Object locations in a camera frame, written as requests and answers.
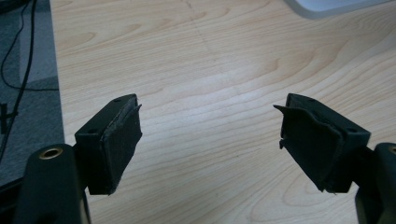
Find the black plastic jaw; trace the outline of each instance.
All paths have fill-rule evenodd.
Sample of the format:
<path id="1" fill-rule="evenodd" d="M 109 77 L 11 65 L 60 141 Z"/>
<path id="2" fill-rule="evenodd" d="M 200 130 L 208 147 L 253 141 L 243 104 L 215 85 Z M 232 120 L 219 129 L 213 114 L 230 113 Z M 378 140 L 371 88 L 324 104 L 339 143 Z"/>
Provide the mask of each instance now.
<path id="1" fill-rule="evenodd" d="M 370 133 L 317 100 L 290 93 L 280 147 L 285 147 L 319 190 L 348 192 Z"/>

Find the mounting hole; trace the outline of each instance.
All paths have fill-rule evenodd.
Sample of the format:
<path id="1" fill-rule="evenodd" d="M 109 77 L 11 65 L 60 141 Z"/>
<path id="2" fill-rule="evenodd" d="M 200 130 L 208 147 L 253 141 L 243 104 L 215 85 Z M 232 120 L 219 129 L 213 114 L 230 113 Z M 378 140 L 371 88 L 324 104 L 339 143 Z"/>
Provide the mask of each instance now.
<path id="1" fill-rule="evenodd" d="M 98 131 L 98 129 L 89 129 L 88 133 L 96 133 Z"/>
<path id="2" fill-rule="evenodd" d="M 346 128 L 346 130 L 349 131 L 350 133 L 356 133 L 358 131 L 355 128 Z"/>
<path id="3" fill-rule="evenodd" d="M 40 154 L 39 158 L 41 160 L 50 160 L 50 159 L 53 159 L 55 157 L 58 157 L 59 155 L 62 154 L 62 152 L 64 152 L 64 150 L 61 149 L 61 148 L 58 148 L 58 147 L 50 148 L 50 149 L 47 149 L 47 150 L 43 151 Z"/>

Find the black mount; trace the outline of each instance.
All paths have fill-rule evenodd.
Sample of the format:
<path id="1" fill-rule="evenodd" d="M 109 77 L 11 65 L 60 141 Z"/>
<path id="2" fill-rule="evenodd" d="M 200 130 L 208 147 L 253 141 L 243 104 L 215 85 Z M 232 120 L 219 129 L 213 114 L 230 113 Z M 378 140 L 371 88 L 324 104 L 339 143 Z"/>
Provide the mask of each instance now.
<path id="1" fill-rule="evenodd" d="M 359 185 L 359 223 L 396 223 L 396 144 L 367 147 L 370 133 L 326 105 L 290 93 L 283 115 L 280 148 L 319 190 L 348 192 Z"/>

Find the wooden table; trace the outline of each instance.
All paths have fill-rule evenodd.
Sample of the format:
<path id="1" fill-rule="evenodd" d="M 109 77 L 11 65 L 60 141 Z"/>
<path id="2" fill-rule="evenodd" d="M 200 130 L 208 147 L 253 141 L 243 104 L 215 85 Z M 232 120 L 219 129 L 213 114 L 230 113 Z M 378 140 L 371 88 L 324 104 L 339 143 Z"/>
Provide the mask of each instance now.
<path id="1" fill-rule="evenodd" d="M 396 142 L 396 2 L 307 20 L 280 0 L 52 0 L 66 143 L 136 93 L 143 138 L 93 223 L 356 223 L 286 150 L 273 104 L 320 100 Z"/>

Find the white object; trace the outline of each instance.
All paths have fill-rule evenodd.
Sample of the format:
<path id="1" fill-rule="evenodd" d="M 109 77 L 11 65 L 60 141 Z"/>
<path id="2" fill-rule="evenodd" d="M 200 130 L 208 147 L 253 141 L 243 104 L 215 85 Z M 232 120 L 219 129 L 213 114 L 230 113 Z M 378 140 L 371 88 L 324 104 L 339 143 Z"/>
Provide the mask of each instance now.
<path id="1" fill-rule="evenodd" d="M 309 19 L 323 18 L 391 1 L 393 0 L 285 0 L 297 14 Z"/>

